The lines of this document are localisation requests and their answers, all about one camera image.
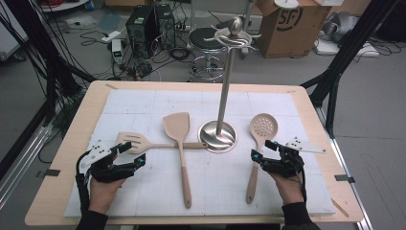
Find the metal utensil stand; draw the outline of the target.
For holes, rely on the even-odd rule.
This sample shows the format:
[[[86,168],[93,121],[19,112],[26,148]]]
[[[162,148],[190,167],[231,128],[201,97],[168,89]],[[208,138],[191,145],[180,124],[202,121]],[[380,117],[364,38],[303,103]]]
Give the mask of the metal utensil stand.
[[[198,130],[198,140],[206,144],[207,150],[210,152],[225,153],[232,150],[237,144],[237,131],[224,120],[225,111],[236,53],[242,49],[252,49],[254,38],[258,38],[258,36],[243,31],[243,22],[238,16],[231,19],[226,28],[216,29],[214,36],[207,38],[207,41],[217,41],[227,49],[217,119],[204,123]]]

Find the large black computer tower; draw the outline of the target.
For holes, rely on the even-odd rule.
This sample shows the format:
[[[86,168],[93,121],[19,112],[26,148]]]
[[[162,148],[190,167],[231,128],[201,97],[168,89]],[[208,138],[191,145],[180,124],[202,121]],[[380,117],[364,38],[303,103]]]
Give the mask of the large black computer tower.
[[[138,5],[125,23],[133,47],[143,58],[152,57],[152,42],[158,36],[155,11],[152,6]]]

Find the white flat box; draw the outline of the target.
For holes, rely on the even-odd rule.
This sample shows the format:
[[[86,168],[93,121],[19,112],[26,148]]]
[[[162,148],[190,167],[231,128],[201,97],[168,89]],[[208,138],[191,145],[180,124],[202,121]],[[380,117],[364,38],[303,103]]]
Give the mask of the white flat box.
[[[321,38],[314,42],[314,52],[321,56],[334,56],[339,52],[338,44],[333,41],[323,40]],[[358,57],[376,58],[379,56],[377,50],[366,42],[357,53]]]

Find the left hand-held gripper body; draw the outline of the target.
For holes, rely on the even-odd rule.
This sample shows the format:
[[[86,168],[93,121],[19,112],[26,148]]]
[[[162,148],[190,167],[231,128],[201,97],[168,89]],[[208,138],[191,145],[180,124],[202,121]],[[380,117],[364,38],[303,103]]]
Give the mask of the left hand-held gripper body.
[[[79,170],[86,169],[97,181],[110,183],[133,176],[136,170],[128,167],[129,163],[115,165],[109,148],[99,140],[90,150],[79,158]]]

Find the grey plastic device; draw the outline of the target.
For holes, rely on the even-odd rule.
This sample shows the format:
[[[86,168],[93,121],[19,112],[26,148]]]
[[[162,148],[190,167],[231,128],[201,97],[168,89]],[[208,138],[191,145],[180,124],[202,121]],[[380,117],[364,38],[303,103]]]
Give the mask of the grey plastic device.
[[[322,32],[330,40],[340,43],[352,31],[358,22],[358,17],[347,11],[333,12],[325,21]]]

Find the beige slotted spatula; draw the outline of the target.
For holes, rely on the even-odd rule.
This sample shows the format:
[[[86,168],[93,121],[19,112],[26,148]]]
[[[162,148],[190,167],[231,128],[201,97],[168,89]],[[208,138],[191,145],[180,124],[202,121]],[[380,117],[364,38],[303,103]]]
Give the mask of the beige slotted spatula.
[[[149,149],[177,149],[177,143],[151,143],[143,134],[136,132],[119,132],[116,143],[131,143],[129,153],[139,154]]]

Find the cardboard box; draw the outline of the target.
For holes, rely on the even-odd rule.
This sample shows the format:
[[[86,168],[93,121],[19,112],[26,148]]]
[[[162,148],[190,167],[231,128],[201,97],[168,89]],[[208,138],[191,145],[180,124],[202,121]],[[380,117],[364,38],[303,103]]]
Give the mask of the cardboard box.
[[[298,6],[286,9],[278,0],[257,0],[262,12],[257,39],[265,58],[306,56],[312,49],[331,7],[320,6],[314,0],[288,0]]]

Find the aluminium rail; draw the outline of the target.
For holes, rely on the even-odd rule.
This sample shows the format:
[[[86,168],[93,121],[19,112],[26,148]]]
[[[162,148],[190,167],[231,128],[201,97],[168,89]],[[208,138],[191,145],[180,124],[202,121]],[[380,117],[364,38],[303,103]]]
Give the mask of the aluminium rail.
[[[53,129],[53,125],[40,126],[29,136],[28,141],[21,145],[22,150],[19,152],[16,161],[11,164],[9,171],[0,180],[0,210],[5,207],[11,194],[49,139]]]
[[[364,207],[364,204],[363,204],[363,202],[361,200],[361,197],[358,194],[358,191],[357,191],[357,189],[355,187],[355,179],[350,173],[350,170],[349,170],[349,168],[348,168],[348,166],[346,164],[346,161],[345,161],[344,156],[343,156],[343,154],[342,154],[342,152],[341,152],[341,150],[340,150],[340,148],[338,146],[338,143],[337,143],[335,138],[329,136],[328,132],[327,132],[327,138],[328,138],[328,140],[330,142],[332,150],[333,150],[333,152],[334,152],[334,154],[335,154],[341,168],[344,170],[344,173],[340,174],[338,176],[338,180],[339,181],[347,181],[350,184],[352,192],[353,192],[353,194],[354,194],[354,196],[356,198],[358,206],[360,207],[362,215],[363,215],[363,218],[356,223],[356,226],[357,226],[358,230],[373,230],[372,223],[371,223],[371,221],[369,219],[367,211],[366,211],[366,209]]]

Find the black round stool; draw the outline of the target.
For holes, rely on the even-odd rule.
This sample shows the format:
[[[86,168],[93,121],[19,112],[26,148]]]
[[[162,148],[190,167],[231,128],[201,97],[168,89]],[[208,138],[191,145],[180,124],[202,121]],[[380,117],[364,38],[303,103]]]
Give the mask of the black round stool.
[[[216,29],[198,28],[189,35],[188,44],[201,53],[190,64],[191,73],[206,81],[215,81],[224,75],[224,63],[216,55],[225,51],[225,46],[213,40]]]

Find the white round table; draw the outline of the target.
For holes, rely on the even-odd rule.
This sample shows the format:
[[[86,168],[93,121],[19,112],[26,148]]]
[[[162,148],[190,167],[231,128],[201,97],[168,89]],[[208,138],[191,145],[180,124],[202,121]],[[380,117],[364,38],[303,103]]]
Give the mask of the white round table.
[[[78,0],[78,2],[68,2],[67,0],[64,0],[58,6],[42,6],[41,9],[44,12],[60,12],[60,11],[70,10],[70,9],[73,9],[73,8],[76,8],[79,6],[83,6],[88,1],[89,0]]]

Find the slim black computer tower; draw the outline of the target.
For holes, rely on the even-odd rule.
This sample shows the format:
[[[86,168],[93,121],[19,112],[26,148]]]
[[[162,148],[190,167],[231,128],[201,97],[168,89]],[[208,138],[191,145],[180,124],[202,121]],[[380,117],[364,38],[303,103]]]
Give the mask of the slim black computer tower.
[[[155,7],[156,18],[161,35],[161,45],[164,49],[175,47],[174,16],[169,4],[157,5]]]

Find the white round lid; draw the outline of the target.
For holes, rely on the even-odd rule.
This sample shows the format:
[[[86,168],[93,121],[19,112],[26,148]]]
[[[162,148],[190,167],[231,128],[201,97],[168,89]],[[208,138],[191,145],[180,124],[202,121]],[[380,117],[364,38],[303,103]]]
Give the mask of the white round lid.
[[[274,0],[276,6],[281,9],[296,9],[299,6],[298,0]]]

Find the white device with green display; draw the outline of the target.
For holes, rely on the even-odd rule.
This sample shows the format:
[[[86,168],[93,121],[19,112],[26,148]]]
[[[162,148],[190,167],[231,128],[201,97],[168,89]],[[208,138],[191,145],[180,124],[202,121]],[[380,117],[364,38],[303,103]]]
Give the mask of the white device with green display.
[[[120,39],[113,39],[111,42],[111,52],[114,61],[118,64],[123,62],[124,53],[122,47],[122,41]]]

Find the beige skimmer spoon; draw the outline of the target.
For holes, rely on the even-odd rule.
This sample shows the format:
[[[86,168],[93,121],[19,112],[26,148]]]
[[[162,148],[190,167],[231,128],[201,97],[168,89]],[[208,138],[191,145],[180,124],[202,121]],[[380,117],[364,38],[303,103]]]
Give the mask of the beige skimmer spoon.
[[[273,140],[278,132],[278,122],[270,114],[260,113],[250,122],[250,132],[256,141],[255,150],[261,152],[266,140]],[[253,163],[250,179],[247,186],[246,202],[251,204],[254,201],[258,180],[258,164]]]

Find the beige solid spatula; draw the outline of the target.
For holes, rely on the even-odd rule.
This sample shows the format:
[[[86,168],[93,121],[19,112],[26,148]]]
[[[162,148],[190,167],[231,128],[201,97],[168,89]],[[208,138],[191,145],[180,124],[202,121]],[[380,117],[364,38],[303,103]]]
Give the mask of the beige solid spatula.
[[[163,118],[163,124],[167,136],[175,140],[178,145],[184,203],[186,208],[190,209],[192,207],[192,193],[187,173],[186,158],[183,145],[184,139],[187,137],[190,130],[190,115],[188,112],[170,114]]]

